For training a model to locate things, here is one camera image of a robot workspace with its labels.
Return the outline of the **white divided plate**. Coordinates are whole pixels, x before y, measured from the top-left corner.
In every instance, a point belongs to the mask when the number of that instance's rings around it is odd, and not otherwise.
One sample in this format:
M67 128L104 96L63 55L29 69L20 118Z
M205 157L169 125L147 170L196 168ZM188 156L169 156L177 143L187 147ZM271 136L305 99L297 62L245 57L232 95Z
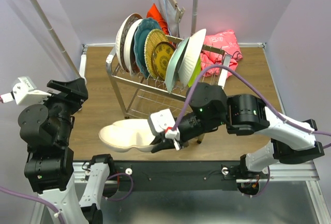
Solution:
M125 119L101 128L99 139L112 151L124 153L130 149L151 152L155 136L146 119Z

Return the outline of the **grey swirl ceramic plate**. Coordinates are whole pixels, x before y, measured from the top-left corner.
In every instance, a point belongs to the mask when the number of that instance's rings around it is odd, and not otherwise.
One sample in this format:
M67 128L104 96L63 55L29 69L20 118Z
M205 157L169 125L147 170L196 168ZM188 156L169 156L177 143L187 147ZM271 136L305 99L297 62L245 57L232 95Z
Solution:
M134 76L138 72L133 46L134 46L135 32L138 28L138 25L142 22L142 20L143 19L134 19L133 21L131 21L124 42L124 54L123 54L124 62L131 76Z

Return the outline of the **pale blue square plate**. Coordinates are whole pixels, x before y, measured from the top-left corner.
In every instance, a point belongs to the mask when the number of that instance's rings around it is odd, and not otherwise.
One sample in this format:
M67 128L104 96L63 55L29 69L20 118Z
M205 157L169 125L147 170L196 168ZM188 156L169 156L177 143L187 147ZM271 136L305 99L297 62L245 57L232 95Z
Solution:
M165 75L165 85L168 93L172 92L172 89L178 79L178 70L183 60L183 53L187 47L187 43L189 41L189 37L184 39L182 42L178 44L178 47L175 49L173 55L171 56L166 75Z

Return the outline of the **floral brown rim plate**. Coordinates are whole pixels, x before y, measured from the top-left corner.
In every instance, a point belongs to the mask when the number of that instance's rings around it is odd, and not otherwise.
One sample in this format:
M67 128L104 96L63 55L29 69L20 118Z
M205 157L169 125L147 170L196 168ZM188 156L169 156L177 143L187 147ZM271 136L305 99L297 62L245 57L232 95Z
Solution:
M194 33L188 40L182 64L178 71L179 80L183 86L188 85L194 72L203 47L205 36L206 29L204 28Z
M116 34L116 42L115 42L115 51L117 55L117 59L119 62L119 65L121 68L125 71L128 72L129 70L127 69L127 66L124 62L124 43L125 43L125 38L127 36L128 30L132 26L132 24L139 20L142 19L142 16L138 13L132 13L129 15L121 24L117 34Z

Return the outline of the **lime green plate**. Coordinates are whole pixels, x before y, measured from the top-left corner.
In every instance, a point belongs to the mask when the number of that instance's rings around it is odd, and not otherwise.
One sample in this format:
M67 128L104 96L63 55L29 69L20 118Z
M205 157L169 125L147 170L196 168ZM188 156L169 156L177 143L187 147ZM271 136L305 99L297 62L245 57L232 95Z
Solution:
M194 68L194 71L193 71L193 73L191 75L191 78L190 78L190 80L189 80L189 82L187 84L188 87L192 87L192 85L193 85L196 77L200 74L200 72L201 72L201 58L199 57L198 58L198 61L197 61L197 64L196 64L196 66Z

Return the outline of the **teal scalloped plate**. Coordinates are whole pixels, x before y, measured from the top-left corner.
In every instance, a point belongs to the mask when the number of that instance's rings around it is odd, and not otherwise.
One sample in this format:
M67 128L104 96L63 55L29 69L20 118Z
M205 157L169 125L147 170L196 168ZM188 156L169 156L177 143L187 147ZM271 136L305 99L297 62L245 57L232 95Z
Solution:
M145 18L139 23L134 34L133 51L136 58L136 65L144 78L149 76L144 58L145 41L148 34L154 29L161 29L159 23L153 18Z

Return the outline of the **yellow black patterned plate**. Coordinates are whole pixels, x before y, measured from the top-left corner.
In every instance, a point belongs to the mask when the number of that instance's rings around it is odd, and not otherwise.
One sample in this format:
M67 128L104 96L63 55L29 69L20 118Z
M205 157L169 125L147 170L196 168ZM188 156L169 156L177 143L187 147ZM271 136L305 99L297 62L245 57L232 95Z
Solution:
M152 65L157 77L165 80L169 61L175 51L175 47L169 42L163 41L156 45L152 53Z

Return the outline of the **woven bamboo plate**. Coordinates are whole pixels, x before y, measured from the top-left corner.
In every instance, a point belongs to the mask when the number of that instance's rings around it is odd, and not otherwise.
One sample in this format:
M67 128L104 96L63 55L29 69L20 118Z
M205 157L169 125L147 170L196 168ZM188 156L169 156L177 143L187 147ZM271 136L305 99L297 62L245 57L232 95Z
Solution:
M146 68L150 76L154 79L156 79L158 76L154 69L152 60L153 50L157 44L163 41L169 41L164 32L160 29L153 29L148 33L144 44L144 59Z

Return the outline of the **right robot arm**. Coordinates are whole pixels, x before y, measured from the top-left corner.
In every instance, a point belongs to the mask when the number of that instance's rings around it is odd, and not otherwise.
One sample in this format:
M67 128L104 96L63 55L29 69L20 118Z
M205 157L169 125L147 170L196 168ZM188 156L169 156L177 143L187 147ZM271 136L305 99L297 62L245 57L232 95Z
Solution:
M155 137L151 142L152 153L181 150L189 140L224 125L230 135L270 137L263 148L242 155L238 165L226 166L223 171L228 177L251 179L277 162L296 165L325 154L322 143L313 134L317 129L314 120L288 119L279 112L272 112L254 95L227 96L221 86L200 82L188 90L186 99L191 113L174 118L166 109L148 118Z

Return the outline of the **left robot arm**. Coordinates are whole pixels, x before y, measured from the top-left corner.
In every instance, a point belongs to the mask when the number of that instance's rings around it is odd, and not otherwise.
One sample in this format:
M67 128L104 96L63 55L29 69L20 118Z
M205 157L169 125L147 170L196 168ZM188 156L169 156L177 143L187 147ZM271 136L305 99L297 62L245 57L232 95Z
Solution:
M115 173L113 158L92 157L84 193L78 198L74 152L69 148L74 114L88 99L85 80L51 80L47 86L52 93L38 90L29 77L20 77L12 89L15 102L24 106L18 117L28 151L24 175L38 198L50 204L54 223L102 223L100 204L105 182Z

